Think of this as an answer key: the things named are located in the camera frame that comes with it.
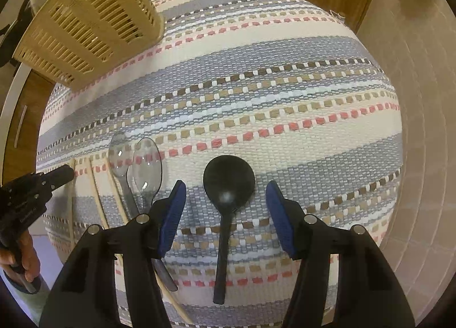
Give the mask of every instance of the wooden drawer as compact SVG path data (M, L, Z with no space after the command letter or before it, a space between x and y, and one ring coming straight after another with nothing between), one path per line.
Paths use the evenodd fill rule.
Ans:
M29 172L35 172L41 119L53 88L53 83L34 71L30 72L14 109L8 131L3 160L3 183ZM17 145L14 147L25 106L27 109L19 130Z

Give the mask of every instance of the silver screw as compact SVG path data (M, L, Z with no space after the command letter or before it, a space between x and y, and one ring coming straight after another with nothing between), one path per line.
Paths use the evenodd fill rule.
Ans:
M142 215L139 215L137 218L136 218L136 222L138 224L145 224L146 222L148 222L150 220L149 216L146 215L145 213L143 213Z
M366 229L362 225L355 225L353 227L353 231L356 234L362 235L362 234L364 234L366 232Z
M316 217L314 215L305 215L304 221L310 225L313 225L316 223Z
M90 225L87 231L89 234L95 235L100 231L100 227L98 225Z

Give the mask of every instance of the countertop edge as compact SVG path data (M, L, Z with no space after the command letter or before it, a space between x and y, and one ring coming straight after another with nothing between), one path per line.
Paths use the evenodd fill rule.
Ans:
M16 108L19 96L24 88L25 82L31 72L31 67L21 64L14 76L8 94L6 95L5 103L0 115L0 185L3 178L3 161L5 158L6 139L10 130L11 120Z

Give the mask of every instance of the cabinet handle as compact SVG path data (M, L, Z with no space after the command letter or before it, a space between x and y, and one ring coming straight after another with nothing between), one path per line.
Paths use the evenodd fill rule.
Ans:
M22 122L24 122L24 116L26 115L27 105L24 106L22 110L21 119L19 120L19 126L17 127L16 139L14 139L14 147L17 148L17 140L19 140L19 134L21 132Z

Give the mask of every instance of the basket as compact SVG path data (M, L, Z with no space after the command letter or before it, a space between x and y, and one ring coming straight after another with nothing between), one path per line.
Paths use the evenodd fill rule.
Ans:
M150 0L47 0L14 58L80 90L155 45L163 31Z

